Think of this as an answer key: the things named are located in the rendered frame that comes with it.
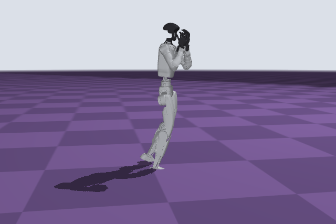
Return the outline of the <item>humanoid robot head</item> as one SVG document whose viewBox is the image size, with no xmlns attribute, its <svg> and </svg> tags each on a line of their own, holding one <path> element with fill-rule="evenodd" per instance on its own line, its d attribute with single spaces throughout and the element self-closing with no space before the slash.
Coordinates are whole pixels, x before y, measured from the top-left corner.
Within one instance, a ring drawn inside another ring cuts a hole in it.
<svg viewBox="0 0 336 224">
<path fill-rule="evenodd" d="M 167 23 L 167 24 L 164 25 L 163 30 L 167 30 L 168 33 L 170 33 L 170 34 L 172 33 L 172 38 L 167 38 L 166 39 L 167 42 L 171 42 L 171 45 L 173 45 L 172 41 L 176 41 L 176 34 L 177 34 L 177 31 L 179 29 L 180 29 L 179 26 L 174 24 L 174 23 Z M 167 42 L 166 42 L 166 44 L 167 44 Z"/>
</svg>

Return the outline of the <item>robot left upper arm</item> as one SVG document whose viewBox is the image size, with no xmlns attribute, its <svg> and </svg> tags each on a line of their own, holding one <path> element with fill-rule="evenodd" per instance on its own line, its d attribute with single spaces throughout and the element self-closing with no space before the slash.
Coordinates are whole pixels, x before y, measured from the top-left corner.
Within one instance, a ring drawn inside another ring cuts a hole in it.
<svg viewBox="0 0 336 224">
<path fill-rule="evenodd" d="M 176 46 L 176 47 L 177 47 L 177 46 Z M 181 65 L 183 66 L 183 69 L 184 69 L 184 70 L 188 70 L 188 69 L 192 66 L 191 63 L 185 63 L 185 62 L 184 62 L 184 57 L 182 57 Z"/>
</svg>

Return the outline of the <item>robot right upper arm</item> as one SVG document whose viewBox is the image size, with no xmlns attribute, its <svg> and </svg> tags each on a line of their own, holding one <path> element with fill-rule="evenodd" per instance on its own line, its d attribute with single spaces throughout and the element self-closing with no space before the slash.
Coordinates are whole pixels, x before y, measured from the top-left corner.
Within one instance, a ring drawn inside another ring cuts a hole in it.
<svg viewBox="0 0 336 224">
<path fill-rule="evenodd" d="M 170 53 L 170 49 L 169 49 L 168 45 L 167 44 L 163 45 L 162 47 L 159 48 L 159 51 L 163 55 L 163 57 L 164 57 L 165 61 L 167 62 L 169 68 L 172 71 L 177 70 L 178 66 L 173 66 L 172 65 L 173 57 Z"/>
</svg>

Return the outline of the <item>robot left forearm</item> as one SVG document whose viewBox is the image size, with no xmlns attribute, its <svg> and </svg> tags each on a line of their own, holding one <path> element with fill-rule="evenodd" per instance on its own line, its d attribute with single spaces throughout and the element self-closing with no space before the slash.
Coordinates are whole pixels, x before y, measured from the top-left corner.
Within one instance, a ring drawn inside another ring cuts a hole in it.
<svg viewBox="0 0 336 224">
<path fill-rule="evenodd" d="M 185 63 L 192 63 L 192 59 L 191 59 L 191 53 L 190 53 L 190 48 L 188 51 L 185 50 L 185 46 L 184 46 L 184 51 L 183 51 L 183 54 L 184 54 L 184 62 Z"/>
</svg>

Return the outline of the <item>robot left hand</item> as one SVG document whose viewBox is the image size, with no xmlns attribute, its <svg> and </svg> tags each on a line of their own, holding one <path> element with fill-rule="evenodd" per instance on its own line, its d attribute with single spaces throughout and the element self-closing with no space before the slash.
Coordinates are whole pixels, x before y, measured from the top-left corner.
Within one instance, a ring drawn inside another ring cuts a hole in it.
<svg viewBox="0 0 336 224">
<path fill-rule="evenodd" d="M 184 33 L 186 34 L 186 35 L 188 35 L 188 39 L 187 39 L 187 43 L 186 43 L 186 45 L 185 45 L 185 50 L 186 51 L 188 51 L 189 50 L 189 42 L 190 42 L 190 33 L 187 31 L 187 30 L 185 30 L 185 29 L 182 29 L 182 31 L 184 31 Z"/>
</svg>

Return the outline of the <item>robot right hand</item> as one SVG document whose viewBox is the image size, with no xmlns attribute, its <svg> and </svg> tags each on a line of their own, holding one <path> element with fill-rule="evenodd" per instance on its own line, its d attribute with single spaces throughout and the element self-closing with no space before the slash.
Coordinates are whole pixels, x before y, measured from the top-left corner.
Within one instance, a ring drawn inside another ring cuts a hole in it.
<svg viewBox="0 0 336 224">
<path fill-rule="evenodd" d="M 178 46 L 177 46 L 177 52 L 179 50 L 179 48 L 183 48 L 184 49 L 184 46 L 186 45 L 187 43 L 187 39 L 188 39 L 188 35 L 184 34 L 183 32 L 179 32 L 180 33 L 180 38 L 178 37 L 178 35 L 176 34 L 177 38 L 178 38 Z"/>
</svg>

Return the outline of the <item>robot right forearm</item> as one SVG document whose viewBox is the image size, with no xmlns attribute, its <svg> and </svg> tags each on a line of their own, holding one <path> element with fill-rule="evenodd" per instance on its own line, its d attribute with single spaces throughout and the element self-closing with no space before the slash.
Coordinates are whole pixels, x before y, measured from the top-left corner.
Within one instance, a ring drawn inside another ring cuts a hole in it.
<svg viewBox="0 0 336 224">
<path fill-rule="evenodd" d="M 183 51 L 184 51 L 184 49 L 180 47 L 178 52 L 176 53 L 176 56 L 175 56 L 174 60 L 172 61 L 173 66 L 178 66 L 178 65 L 181 64 L 182 57 L 184 56 Z"/>
</svg>

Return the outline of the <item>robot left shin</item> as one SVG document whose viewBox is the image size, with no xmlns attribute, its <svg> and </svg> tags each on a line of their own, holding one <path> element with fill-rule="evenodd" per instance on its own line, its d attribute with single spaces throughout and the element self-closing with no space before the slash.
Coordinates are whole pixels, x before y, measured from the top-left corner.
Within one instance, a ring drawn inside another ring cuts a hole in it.
<svg viewBox="0 0 336 224">
<path fill-rule="evenodd" d="M 154 154 L 154 151 L 156 149 L 156 143 L 157 143 L 157 140 L 159 138 L 159 131 L 160 131 L 160 129 L 158 128 L 157 131 L 156 131 L 156 133 L 155 133 L 155 135 L 154 135 L 154 138 L 152 139 L 152 145 L 151 145 L 151 147 L 150 147 L 150 149 L 149 149 L 149 151 L 147 153 L 148 157 L 152 158 L 152 155 Z"/>
</svg>

